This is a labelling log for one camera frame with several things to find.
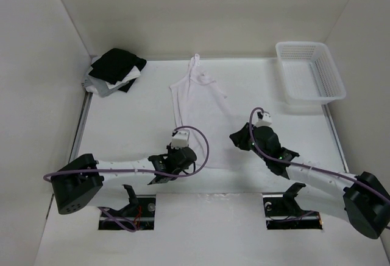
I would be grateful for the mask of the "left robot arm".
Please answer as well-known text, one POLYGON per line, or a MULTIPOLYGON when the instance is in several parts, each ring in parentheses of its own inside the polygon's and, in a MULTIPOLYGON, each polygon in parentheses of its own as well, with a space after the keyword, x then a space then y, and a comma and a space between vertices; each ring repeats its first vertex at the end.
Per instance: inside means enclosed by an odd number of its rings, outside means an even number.
POLYGON ((151 173, 154 178, 150 185, 167 183, 194 166, 196 160, 195 152, 189 147, 120 163, 98 161, 87 153, 46 178, 51 182, 59 214, 68 215, 86 206, 95 206, 108 208, 115 217, 124 218, 134 214, 139 205, 129 178, 136 173, 151 173), (117 184, 127 195, 116 201, 104 201, 98 196, 102 188, 112 189, 117 184))

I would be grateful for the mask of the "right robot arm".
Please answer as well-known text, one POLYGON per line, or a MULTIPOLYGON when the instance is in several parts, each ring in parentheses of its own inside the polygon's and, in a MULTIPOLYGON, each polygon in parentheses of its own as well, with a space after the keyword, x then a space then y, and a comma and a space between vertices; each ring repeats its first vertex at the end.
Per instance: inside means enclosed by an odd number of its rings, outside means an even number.
POLYGON ((288 214, 324 212, 370 239, 378 239, 389 225, 389 193, 374 174, 332 172, 295 162, 299 154, 283 147, 267 126, 246 123, 229 138, 235 147, 259 156, 274 175, 294 182, 283 194, 288 214))

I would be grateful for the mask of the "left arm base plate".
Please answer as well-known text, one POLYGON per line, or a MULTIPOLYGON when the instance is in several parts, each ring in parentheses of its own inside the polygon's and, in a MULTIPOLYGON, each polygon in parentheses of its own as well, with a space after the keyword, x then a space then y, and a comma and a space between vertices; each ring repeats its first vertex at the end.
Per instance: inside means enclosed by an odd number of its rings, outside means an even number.
MULTIPOLYGON (((127 229, 137 231, 153 230, 156 213, 156 195, 138 195, 137 199, 138 206, 132 205, 126 212, 115 211, 110 208, 105 208, 105 210, 127 229)), ((104 213, 100 213, 98 230, 122 231, 124 228, 108 218, 104 213)))

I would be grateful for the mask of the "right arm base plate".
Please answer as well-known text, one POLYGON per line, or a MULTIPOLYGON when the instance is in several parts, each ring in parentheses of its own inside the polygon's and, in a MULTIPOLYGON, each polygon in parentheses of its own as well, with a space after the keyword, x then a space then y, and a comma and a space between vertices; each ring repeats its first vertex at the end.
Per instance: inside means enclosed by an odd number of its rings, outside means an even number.
POLYGON ((318 212, 302 210, 294 200, 284 198, 283 194, 264 194, 263 205, 269 230, 322 230, 318 212))

